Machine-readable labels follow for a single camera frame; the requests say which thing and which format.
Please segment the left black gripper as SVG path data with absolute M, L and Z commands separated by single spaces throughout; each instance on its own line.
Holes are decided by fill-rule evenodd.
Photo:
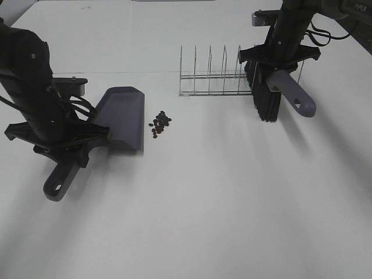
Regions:
M 84 122 L 96 116 L 96 108 L 84 96 L 61 95 L 53 78 L 50 74 L 3 77 L 3 87 L 11 98 L 4 103 L 25 119 L 9 125 L 5 134 L 10 140 L 18 138 L 33 144 L 34 153 L 56 163 L 63 157 L 63 149 L 73 146 L 73 159 L 84 169 L 91 150 L 88 144 L 81 144 L 88 140 L 83 135 L 87 129 Z

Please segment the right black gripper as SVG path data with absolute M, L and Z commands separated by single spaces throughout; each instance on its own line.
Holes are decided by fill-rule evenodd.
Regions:
M 285 68 L 306 59 L 317 60 L 319 48 L 302 45 L 301 41 L 313 16 L 320 10 L 320 1 L 283 1 L 275 25 L 269 26 L 265 42 L 240 50 L 239 62 L 253 61 Z

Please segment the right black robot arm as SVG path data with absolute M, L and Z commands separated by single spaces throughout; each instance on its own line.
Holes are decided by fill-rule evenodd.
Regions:
M 238 52 L 239 63 L 258 62 L 284 69 L 306 59 L 320 57 L 318 47 L 302 45 L 316 14 L 334 20 L 352 17 L 371 25 L 371 1 L 282 1 L 279 10 L 257 10 L 252 25 L 269 26 L 265 42 Z

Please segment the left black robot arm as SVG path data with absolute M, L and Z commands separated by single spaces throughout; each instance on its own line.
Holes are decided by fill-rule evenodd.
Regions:
M 1 23 L 1 85 L 10 96 L 1 102 L 25 119 L 5 135 L 57 163 L 70 158 L 85 168 L 92 145 L 106 141 L 109 129 L 92 122 L 98 112 L 80 91 L 87 80 L 54 78 L 49 62 L 49 46 L 36 33 Z

